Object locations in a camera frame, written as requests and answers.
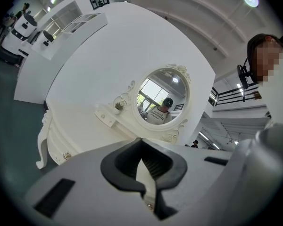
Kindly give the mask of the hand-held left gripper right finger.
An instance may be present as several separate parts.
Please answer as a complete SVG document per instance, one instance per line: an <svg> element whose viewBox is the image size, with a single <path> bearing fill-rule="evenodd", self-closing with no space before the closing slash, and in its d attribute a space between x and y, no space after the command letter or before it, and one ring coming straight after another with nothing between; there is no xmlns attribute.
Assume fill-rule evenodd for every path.
<svg viewBox="0 0 283 226"><path fill-rule="evenodd" d="M154 211L142 220L224 220L225 183L220 177L231 153L141 140L141 182Z"/></svg>

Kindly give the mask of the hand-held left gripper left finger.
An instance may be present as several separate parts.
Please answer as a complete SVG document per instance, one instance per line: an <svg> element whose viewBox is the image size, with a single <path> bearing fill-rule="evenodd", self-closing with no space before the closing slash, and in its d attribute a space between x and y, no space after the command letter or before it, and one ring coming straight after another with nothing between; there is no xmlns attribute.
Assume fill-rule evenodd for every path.
<svg viewBox="0 0 283 226"><path fill-rule="evenodd" d="M71 157L45 174L25 194L25 202L37 207L62 179L74 184L51 216L59 226L154 226L156 217L140 193L124 192L102 175L100 164L109 153L128 144L121 141Z"/></svg>

